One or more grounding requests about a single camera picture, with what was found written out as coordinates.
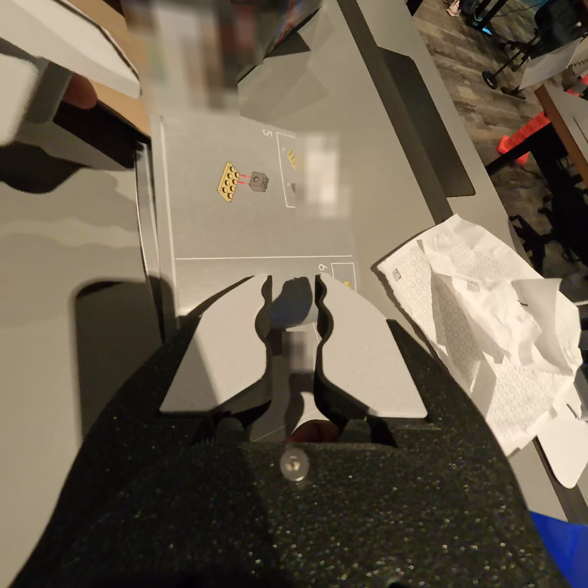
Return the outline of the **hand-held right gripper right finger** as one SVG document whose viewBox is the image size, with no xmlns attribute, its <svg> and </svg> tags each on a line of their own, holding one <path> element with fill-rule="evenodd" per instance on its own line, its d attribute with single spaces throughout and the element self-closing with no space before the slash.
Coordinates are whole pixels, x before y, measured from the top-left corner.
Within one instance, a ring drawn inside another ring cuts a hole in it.
<svg viewBox="0 0 588 588">
<path fill-rule="evenodd" d="M 316 394 L 346 419 L 424 419 L 428 411 L 386 317 L 328 273 L 315 277 Z"/>
</svg>

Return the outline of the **black wheeled stand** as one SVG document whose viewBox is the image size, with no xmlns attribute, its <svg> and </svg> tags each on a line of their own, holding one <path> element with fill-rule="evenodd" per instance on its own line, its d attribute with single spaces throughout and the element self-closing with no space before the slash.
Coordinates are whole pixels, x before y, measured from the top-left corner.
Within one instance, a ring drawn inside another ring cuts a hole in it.
<svg viewBox="0 0 588 588">
<path fill-rule="evenodd" d="M 522 70 L 523 67 L 530 63 L 534 58 L 547 53 L 552 42 L 552 34 L 547 29 L 537 28 L 533 33 L 531 40 L 528 42 L 508 40 L 504 41 L 500 48 L 513 49 L 511 55 L 507 56 L 506 61 L 496 70 L 484 70 L 481 77 L 484 83 L 493 91 L 499 89 L 499 77 L 505 70 L 511 70 L 513 73 Z"/>
</svg>

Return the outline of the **red plastic object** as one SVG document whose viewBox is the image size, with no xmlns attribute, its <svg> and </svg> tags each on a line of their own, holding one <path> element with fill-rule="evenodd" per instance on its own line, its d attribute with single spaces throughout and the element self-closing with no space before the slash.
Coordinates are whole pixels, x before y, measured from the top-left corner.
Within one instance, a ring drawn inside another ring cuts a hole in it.
<svg viewBox="0 0 588 588">
<path fill-rule="evenodd" d="M 497 172 L 513 166 L 523 168 L 531 153 L 534 158 L 541 159 L 557 152 L 557 142 L 551 121 L 542 111 L 513 135 L 502 136 L 496 148 L 500 157 L 488 165 L 488 171 L 492 168 L 492 172 Z"/>
</svg>

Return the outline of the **crumpled white paper bag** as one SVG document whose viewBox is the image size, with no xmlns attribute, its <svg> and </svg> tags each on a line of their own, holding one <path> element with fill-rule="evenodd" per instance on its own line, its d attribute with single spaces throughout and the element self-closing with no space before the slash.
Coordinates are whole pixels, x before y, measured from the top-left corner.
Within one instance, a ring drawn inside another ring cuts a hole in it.
<svg viewBox="0 0 588 588">
<path fill-rule="evenodd" d="M 576 305 L 511 247 L 453 215 L 377 265 L 505 455 L 527 445 L 582 363 Z"/>
</svg>

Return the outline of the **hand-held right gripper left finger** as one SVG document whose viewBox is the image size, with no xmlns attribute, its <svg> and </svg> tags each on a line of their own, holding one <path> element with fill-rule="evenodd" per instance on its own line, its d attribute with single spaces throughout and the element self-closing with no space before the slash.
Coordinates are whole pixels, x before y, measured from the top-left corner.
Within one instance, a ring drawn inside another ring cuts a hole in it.
<svg viewBox="0 0 588 588">
<path fill-rule="evenodd" d="M 268 405 L 271 303 L 272 277 L 261 273 L 211 304 L 200 317 L 160 412 L 242 413 Z"/>
</svg>

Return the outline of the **brown wooden table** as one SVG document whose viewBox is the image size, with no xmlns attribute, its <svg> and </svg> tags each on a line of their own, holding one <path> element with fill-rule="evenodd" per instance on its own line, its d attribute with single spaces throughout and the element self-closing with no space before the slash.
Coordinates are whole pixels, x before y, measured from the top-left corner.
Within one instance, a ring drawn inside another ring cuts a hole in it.
<svg viewBox="0 0 588 588">
<path fill-rule="evenodd" d="M 587 101 L 551 85 L 535 95 L 587 187 Z"/>
</svg>

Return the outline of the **blue plastic bin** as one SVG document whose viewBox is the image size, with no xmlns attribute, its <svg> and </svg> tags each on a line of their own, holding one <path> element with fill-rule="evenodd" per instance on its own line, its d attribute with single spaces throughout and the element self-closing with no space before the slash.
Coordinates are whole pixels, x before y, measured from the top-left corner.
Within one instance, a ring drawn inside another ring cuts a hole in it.
<svg viewBox="0 0 588 588">
<path fill-rule="evenodd" d="M 587 525 L 564 522 L 530 512 L 533 522 L 557 564 L 572 587 L 587 587 Z"/>
</svg>

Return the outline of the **black office chair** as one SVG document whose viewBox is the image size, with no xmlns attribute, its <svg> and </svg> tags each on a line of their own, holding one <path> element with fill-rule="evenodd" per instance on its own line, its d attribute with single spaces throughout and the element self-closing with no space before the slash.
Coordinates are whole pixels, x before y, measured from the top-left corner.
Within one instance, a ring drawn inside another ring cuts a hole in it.
<svg viewBox="0 0 588 588">
<path fill-rule="evenodd" d="M 543 190 L 521 190 L 510 198 L 507 211 L 511 227 L 534 270 L 540 275 L 564 273 L 563 266 L 587 268 L 587 184 L 571 173 L 555 187 L 545 182 Z"/>
</svg>

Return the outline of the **grey instruction booklet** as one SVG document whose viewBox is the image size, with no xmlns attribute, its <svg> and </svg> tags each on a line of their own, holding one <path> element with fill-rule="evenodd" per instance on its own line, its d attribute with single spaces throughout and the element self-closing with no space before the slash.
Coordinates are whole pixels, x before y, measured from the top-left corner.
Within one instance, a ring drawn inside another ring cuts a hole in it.
<svg viewBox="0 0 588 588">
<path fill-rule="evenodd" d="M 321 419 L 312 399 L 320 342 L 315 277 L 357 291 L 348 219 L 299 195 L 299 140 L 239 115 L 152 116 L 138 215 L 148 277 L 161 285 L 166 343 L 179 343 L 173 377 L 202 313 L 246 279 L 272 277 L 268 342 L 272 398 L 248 410 L 252 439 L 283 440 Z"/>
</svg>

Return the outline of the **flat white paper sheet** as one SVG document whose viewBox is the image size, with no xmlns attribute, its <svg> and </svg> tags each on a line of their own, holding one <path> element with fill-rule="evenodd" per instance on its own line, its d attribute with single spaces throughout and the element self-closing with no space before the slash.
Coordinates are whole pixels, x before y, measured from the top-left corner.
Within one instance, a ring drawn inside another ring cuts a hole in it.
<svg viewBox="0 0 588 588">
<path fill-rule="evenodd" d="M 556 480 L 574 488 L 587 466 L 587 405 L 575 384 L 556 397 L 536 437 Z"/>
</svg>

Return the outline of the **person's left hand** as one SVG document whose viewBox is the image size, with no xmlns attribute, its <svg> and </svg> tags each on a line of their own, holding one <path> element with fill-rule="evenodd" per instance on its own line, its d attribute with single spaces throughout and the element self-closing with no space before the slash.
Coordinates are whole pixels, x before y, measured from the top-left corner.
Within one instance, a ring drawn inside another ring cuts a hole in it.
<svg viewBox="0 0 588 588">
<path fill-rule="evenodd" d="M 90 110 L 96 107 L 98 96 L 90 80 L 73 73 L 61 101 L 79 109 Z"/>
</svg>

